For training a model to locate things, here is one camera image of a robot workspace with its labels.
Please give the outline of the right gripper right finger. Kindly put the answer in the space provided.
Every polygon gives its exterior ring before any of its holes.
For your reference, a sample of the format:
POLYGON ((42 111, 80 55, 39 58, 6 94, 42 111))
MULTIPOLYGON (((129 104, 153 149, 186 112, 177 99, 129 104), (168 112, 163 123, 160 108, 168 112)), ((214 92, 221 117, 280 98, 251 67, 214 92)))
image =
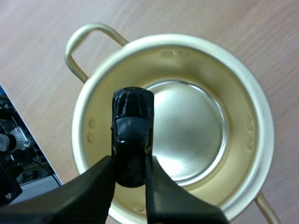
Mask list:
POLYGON ((178 186, 157 158, 146 160, 146 213, 149 224, 228 224, 222 210, 178 186))

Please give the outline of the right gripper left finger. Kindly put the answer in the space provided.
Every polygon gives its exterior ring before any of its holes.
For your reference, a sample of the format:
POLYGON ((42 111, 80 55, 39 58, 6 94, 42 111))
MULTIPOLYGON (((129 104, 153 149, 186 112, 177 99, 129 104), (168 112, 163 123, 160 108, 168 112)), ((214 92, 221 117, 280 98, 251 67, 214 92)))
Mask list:
POLYGON ((2 206, 2 224, 103 224, 115 189, 114 160, 105 156, 86 172, 45 194, 2 206))

